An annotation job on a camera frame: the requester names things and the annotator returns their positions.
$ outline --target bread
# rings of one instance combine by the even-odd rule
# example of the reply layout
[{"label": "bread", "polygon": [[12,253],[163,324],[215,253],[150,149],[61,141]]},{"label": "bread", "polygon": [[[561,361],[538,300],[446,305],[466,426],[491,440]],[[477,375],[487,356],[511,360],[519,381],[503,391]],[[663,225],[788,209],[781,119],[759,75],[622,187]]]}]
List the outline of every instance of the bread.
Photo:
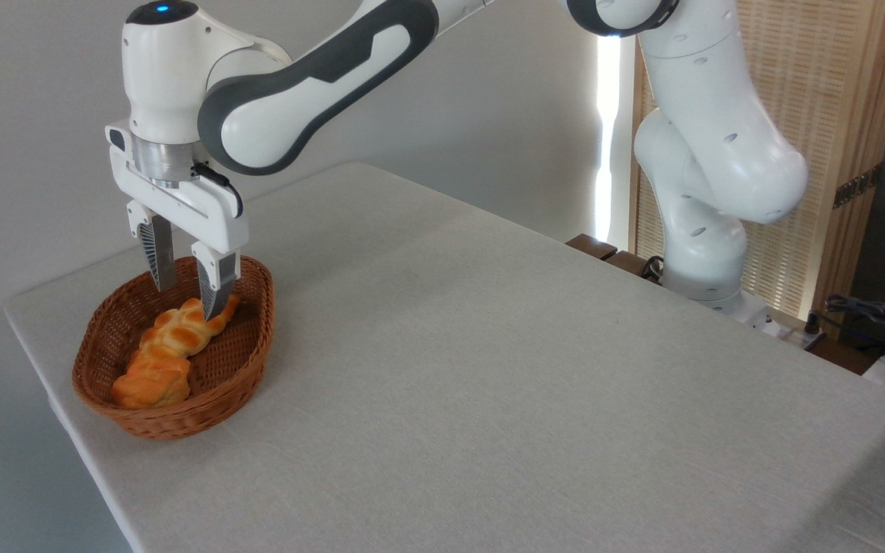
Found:
[{"label": "bread", "polygon": [[159,314],[152,328],[141,335],[125,374],[111,386],[116,405],[146,409],[171,406],[186,399],[190,395],[187,357],[199,353],[211,337],[224,331],[240,301],[240,297],[231,294],[221,315],[210,321],[204,321],[203,304],[197,298],[187,300],[179,309]]},{"label": "bread", "polygon": [[111,385],[116,405],[128,409],[172,406],[190,395],[190,361],[181,357],[144,357]]}]

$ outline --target black cable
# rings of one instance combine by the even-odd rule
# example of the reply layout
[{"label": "black cable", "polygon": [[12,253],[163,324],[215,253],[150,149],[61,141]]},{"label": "black cable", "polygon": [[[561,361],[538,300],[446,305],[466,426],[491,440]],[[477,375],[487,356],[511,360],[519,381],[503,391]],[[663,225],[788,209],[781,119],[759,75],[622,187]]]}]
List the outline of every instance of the black cable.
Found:
[{"label": "black cable", "polygon": [[664,270],[665,259],[661,256],[650,256],[647,259],[647,263],[644,263],[643,269],[640,270],[640,277],[642,279],[650,279],[650,277],[654,277],[656,280],[661,280],[661,272]]}]

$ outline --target table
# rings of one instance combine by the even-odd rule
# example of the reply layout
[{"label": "table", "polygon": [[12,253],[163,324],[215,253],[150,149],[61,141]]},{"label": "table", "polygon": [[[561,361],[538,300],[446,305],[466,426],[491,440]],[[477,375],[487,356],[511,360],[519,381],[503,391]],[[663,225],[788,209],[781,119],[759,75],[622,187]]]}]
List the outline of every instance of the table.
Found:
[{"label": "table", "polygon": [[246,214],[277,330],[204,433],[134,438],[71,391],[140,251],[8,304],[134,550],[885,547],[884,386],[366,165]]}]

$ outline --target white wall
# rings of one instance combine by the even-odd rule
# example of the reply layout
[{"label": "white wall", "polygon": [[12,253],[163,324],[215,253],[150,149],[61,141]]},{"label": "white wall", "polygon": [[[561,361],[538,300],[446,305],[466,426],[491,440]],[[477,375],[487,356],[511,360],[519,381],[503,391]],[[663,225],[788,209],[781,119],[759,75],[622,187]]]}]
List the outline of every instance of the white wall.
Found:
[{"label": "white wall", "polygon": [[[357,4],[201,2],[293,57]],[[134,246],[102,133],[127,114],[118,41],[134,6],[0,0],[0,552],[127,550],[2,307]],[[236,184],[250,198],[360,160],[555,239],[590,232],[595,55],[554,0],[496,2],[320,130],[288,171]]]}]

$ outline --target metal hinge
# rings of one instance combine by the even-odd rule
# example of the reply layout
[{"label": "metal hinge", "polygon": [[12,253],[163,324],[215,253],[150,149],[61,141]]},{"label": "metal hinge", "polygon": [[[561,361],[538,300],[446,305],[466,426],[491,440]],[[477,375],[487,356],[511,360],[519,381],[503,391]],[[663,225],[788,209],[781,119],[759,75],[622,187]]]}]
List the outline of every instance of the metal hinge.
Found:
[{"label": "metal hinge", "polygon": [[832,209],[836,210],[839,209],[839,207],[845,206],[845,204],[850,203],[856,198],[856,196],[861,196],[865,194],[867,190],[876,186],[882,168],[883,164],[876,164],[876,167],[871,168],[869,171],[864,172],[853,180],[846,182],[846,184],[839,186],[839,188],[835,190],[835,202],[832,203]]}]

